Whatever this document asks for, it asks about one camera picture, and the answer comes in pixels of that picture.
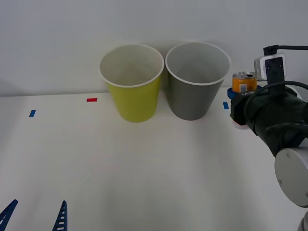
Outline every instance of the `can lid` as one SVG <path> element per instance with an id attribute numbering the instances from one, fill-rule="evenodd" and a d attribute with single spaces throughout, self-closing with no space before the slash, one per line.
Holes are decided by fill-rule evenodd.
<path id="1" fill-rule="evenodd" d="M 238 72 L 235 73 L 233 76 L 233 78 L 255 78 L 256 74 L 253 71 L 244 71 L 244 72 Z"/>

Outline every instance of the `cable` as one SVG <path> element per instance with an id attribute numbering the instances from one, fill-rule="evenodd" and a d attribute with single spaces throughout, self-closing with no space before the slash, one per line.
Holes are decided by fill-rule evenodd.
<path id="1" fill-rule="evenodd" d="M 292 86 L 298 86 L 298 87 L 302 87 L 305 88 L 306 90 L 308 90 L 308 85 L 304 84 L 304 83 L 300 83 L 300 82 L 295 82 L 295 81 L 282 81 L 282 82 L 277 82 L 277 83 L 272 83 L 272 84 L 268 84 L 262 88 L 259 88 L 255 91 L 255 93 L 253 93 L 247 100 L 245 107 L 244 107 L 244 116 L 247 120 L 250 121 L 250 118 L 247 117 L 247 107 L 249 105 L 249 103 L 257 96 L 259 95 L 261 92 L 263 92 L 266 89 L 278 86 L 278 85 L 292 85 Z"/>
<path id="2" fill-rule="evenodd" d="M 277 50 L 282 49 L 282 50 L 302 50 L 306 51 L 308 50 L 308 46 L 280 46 L 280 45 L 273 45 L 269 47 L 264 47 L 263 48 L 263 53 L 264 55 L 272 55 L 272 54 L 277 54 Z"/>

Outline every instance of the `blue tape marker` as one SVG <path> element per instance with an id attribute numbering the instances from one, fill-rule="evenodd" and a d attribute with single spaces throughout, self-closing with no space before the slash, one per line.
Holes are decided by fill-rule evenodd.
<path id="1" fill-rule="evenodd" d="M 228 103 L 227 102 L 222 102 L 224 109 L 229 109 Z"/>
<path id="2" fill-rule="evenodd" d="M 31 110 L 29 117 L 34 117 L 36 110 Z"/>

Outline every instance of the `soda can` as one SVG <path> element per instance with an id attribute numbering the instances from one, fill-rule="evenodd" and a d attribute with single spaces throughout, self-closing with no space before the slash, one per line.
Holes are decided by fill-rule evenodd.
<path id="1" fill-rule="evenodd" d="M 257 89 L 257 79 L 254 72 L 238 72 L 232 76 L 234 92 L 250 92 Z"/>

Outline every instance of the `white table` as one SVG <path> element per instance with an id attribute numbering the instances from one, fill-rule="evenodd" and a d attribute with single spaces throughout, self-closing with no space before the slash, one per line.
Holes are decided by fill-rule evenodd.
<path id="1" fill-rule="evenodd" d="M 261 139 L 233 126 L 226 92 L 197 121 L 161 94 L 140 124 L 109 93 L 0 98 L 0 210 L 19 201 L 6 231 L 51 231 L 62 200 L 70 231 L 297 230 L 307 209 Z"/>

